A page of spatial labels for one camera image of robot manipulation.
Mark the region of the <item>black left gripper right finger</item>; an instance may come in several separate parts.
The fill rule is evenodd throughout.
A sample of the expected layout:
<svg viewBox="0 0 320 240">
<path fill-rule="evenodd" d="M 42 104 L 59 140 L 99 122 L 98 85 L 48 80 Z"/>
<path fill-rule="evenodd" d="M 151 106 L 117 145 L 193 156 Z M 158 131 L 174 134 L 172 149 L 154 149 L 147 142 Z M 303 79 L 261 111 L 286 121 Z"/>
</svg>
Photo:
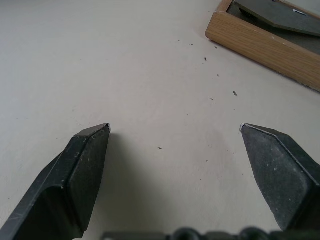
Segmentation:
<svg viewBox="0 0 320 240">
<path fill-rule="evenodd" d="M 254 179 L 281 230 L 320 231 L 320 164 L 289 135 L 240 126 Z"/>
</svg>

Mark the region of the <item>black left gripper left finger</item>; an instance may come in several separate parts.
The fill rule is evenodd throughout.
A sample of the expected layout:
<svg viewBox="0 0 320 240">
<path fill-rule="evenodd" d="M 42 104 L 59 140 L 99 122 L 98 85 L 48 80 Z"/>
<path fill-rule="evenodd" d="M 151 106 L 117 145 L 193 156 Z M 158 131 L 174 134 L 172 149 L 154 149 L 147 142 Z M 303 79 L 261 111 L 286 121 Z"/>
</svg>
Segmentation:
<svg viewBox="0 0 320 240">
<path fill-rule="evenodd" d="M 88 229 L 99 193 L 111 128 L 74 135 L 36 177 L 0 229 L 0 240 L 74 240 Z"/>
</svg>

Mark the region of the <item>wooden tray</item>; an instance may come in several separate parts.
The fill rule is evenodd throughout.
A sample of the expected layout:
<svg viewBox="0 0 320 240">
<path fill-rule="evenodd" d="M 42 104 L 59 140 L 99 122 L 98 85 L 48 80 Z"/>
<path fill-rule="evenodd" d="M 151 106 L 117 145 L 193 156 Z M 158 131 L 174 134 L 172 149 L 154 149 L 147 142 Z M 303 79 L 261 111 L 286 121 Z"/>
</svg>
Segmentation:
<svg viewBox="0 0 320 240">
<path fill-rule="evenodd" d="M 285 0 L 285 4 L 298 7 Z M 205 36 L 250 60 L 320 92 L 320 37 L 272 27 L 220 0 Z"/>
</svg>

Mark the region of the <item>dark grey object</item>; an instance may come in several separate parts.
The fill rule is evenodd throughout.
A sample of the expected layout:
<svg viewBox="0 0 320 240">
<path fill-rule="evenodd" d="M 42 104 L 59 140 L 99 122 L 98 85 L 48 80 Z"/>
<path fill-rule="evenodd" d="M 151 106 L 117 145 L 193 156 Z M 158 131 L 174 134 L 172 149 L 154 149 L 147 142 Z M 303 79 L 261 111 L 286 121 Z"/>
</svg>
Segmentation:
<svg viewBox="0 0 320 240">
<path fill-rule="evenodd" d="M 320 17 L 280 0 L 234 0 L 234 5 L 271 27 L 320 37 Z"/>
</svg>

